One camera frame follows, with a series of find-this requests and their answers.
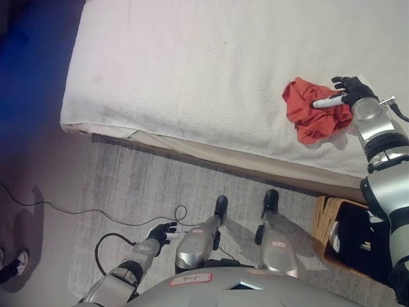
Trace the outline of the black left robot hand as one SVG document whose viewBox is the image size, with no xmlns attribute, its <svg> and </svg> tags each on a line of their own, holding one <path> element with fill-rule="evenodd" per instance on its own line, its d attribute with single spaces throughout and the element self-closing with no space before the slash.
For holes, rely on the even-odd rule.
<svg viewBox="0 0 409 307">
<path fill-rule="evenodd" d="M 167 238 L 167 235 L 176 233 L 177 231 L 176 227 L 177 222 L 159 224 L 149 232 L 147 238 L 155 239 L 162 248 L 164 245 L 168 245 L 170 243 L 170 240 Z"/>
</svg>

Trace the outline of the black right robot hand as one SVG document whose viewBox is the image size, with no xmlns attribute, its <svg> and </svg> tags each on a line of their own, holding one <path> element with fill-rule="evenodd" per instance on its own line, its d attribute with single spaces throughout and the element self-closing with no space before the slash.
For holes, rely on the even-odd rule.
<svg viewBox="0 0 409 307">
<path fill-rule="evenodd" d="M 358 77 L 333 77 L 331 79 L 336 90 L 339 93 L 333 94 L 327 98 L 315 100 L 311 106 L 315 109 L 323 109 L 326 107 L 335 107 L 343 104 L 352 107 L 356 102 L 365 99 L 373 98 L 379 102 L 379 98 L 374 94 L 372 89 L 361 82 Z"/>
</svg>

